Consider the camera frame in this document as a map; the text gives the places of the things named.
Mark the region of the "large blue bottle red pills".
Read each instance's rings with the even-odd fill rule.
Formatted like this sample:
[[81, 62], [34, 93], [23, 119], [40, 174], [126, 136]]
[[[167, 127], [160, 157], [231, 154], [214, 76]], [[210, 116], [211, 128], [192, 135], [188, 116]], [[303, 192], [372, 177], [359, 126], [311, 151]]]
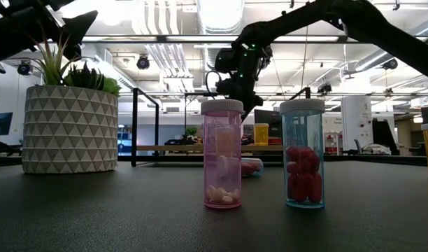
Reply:
[[320, 99], [293, 99], [280, 105], [285, 165], [285, 203], [321, 209], [324, 199], [324, 146]]

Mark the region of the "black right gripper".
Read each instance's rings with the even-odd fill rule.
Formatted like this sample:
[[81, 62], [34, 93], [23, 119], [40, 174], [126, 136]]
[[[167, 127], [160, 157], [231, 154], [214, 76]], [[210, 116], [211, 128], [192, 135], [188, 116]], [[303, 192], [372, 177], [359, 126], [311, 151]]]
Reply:
[[243, 102], [243, 114], [241, 120], [244, 121], [251, 110], [256, 106], [262, 106], [264, 100], [254, 91], [255, 83], [259, 80], [259, 74], [270, 63], [270, 46], [259, 47], [245, 45], [232, 48], [236, 69], [230, 71], [230, 77], [219, 80], [216, 83], [216, 92], [220, 95], [227, 95], [230, 99]]

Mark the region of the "black table mat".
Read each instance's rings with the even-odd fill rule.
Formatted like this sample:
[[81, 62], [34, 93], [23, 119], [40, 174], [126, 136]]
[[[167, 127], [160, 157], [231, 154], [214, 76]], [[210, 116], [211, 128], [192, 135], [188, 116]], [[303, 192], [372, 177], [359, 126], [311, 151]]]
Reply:
[[285, 204], [283, 169], [242, 182], [242, 205], [203, 204], [200, 164], [74, 175], [0, 167], [0, 251], [428, 251], [425, 167], [328, 162], [326, 206]]

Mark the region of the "tall pink bottle white pills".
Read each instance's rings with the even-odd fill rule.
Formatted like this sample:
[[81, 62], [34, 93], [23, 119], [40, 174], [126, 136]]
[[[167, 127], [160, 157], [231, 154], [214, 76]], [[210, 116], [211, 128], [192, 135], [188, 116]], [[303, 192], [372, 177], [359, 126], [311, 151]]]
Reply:
[[241, 116], [234, 99], [201, 104], [204, 117], [204, 205], [213, 209], [241, 206]]

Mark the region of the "black background panel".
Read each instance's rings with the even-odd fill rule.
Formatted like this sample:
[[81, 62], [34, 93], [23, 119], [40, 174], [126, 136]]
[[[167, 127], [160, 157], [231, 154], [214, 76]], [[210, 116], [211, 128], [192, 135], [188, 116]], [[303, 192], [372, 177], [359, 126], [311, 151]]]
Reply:
[[387, 120], [372, 120], [373, 142], [386, 146], [390, 149], [391, 155], [399, 155], [399, 149], [392, 135], [390, 125]]

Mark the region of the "green artificial succulent plant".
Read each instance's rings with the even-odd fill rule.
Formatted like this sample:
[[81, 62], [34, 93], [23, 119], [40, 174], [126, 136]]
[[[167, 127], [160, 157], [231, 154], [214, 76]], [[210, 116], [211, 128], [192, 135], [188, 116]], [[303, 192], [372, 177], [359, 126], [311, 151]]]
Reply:
[[34, 48], [38, 49], [43, 57], [42, 59], [30, 58], [40, 66], [41, 82], [35, 83], [35, 86], [51, 85], [85, 88], [102, 91], [116, 97], [120, 96], [122, 88], [114, 78], [105, 77], [95, 68], [89, 68], [86, 63], [81, 68], [73, 64], [81, 60], [81, 56], [74, 54], [66, 64], [62, 64], [65, 58], [65, 50], [69, 48], [68, 38], [63, 40], [62, 35], [60, 35], [57, 47], [51, 48], [45, 35], [42, 35], [44, 45], [41, 45], [31, 35], [27, 37], [34, 42]]

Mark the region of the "white column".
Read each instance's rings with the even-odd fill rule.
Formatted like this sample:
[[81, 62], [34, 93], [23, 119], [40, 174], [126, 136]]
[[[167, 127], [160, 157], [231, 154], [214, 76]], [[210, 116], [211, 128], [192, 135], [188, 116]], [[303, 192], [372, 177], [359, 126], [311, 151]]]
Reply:
[[343, 149], [357, 150], [355, 140], [364, 147], [373, 142], [371, 100], [367, 96], [349, 96], [341, 100]]

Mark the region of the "black computer monitor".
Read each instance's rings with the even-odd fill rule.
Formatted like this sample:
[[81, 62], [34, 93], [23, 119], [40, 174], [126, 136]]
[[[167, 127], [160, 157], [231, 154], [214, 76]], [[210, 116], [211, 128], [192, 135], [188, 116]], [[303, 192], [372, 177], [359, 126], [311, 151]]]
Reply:
[[277, 111], [255, 110], [255, 124], [267, 123], [269, 125], [269, 144], [282, 144], [282, 123], [280, 113]]

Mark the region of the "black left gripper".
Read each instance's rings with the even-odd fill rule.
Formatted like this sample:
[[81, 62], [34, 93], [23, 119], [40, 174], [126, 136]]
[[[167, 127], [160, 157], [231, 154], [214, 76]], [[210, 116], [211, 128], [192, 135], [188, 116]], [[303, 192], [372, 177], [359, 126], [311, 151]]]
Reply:
[[39, 43], [47, 39], [58, 42], [63, 47], [63, 56], [68, 60], [81, 57], [80, 45], [88, 29], [96, 20], [98, 11], [73, 18], [63, 18], [64, 26], [54, 19], [49, 8], [59, 11], [75, 0], [0, 0], [0, 61], [12, 57], [23, 50], [34, 50], [31, 35]]

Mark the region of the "blue background screen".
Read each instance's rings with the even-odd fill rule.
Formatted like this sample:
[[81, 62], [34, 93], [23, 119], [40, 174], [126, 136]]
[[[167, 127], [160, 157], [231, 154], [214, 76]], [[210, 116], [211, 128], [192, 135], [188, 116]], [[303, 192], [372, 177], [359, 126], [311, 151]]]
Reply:
[[0, 135], [1, 136], [9, 134], [12, 118], [13, 118], [12, 112], [0, 113]]

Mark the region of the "white triangle patterned plant pot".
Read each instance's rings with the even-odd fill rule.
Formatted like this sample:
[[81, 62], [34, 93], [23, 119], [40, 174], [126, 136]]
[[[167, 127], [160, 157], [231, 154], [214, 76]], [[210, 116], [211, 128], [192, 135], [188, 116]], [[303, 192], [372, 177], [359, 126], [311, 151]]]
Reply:
[[118, 98], [81, 87], [35, 85], [26, 93], [26, 174], [110, 172], [117, 166]]

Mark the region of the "white bag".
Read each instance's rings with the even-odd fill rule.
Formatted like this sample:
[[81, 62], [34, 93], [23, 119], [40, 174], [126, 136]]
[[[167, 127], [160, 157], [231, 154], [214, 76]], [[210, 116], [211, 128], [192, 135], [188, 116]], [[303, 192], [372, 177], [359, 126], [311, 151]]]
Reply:
[[362, 148], [362, 154], [365, 155], [391, 155], [389, 147], [377, 143], [370, 143]]

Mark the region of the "black framed linear ceiling light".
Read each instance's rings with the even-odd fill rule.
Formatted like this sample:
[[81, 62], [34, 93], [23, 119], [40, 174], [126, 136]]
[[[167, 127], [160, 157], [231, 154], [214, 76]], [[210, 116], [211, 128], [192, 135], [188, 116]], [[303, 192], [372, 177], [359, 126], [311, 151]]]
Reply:
[[[232, 43], [234, 35], [91, 35], [85, 36], [83, 43]], [[347, 36], [281, 36], [273, 41], [282, 44], [368, 44]]]

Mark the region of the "black metal rig frame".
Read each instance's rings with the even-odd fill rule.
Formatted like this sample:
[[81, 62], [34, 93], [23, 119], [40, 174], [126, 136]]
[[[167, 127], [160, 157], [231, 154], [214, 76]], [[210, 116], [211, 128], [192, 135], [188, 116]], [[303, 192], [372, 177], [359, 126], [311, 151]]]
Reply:
[[[138, 163], [138, 162], [202, 162], [202, 156], [119, 156], [118, 162]], [[411, 166], [427, 166], [427, 158], [422, 156], [393, 156], [393, 155], [345, 155], [334, 156], [327, 155], [324, 157], [325, 162], [374, 162], [392, 165], [411, 165]], [[22, 159], [19, 156], [15, 157], [0, 157], [0, 167], [20, 165]]]

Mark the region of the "small blue bottle red pills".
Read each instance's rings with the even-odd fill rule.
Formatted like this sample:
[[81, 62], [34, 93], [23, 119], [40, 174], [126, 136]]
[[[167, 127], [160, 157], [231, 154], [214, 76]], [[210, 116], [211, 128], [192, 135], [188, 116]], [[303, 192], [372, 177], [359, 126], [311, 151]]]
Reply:
[[260, 177], [264, 171], [264, 164], [258, 158], [241, 159], [241, 176], [242, 177]]

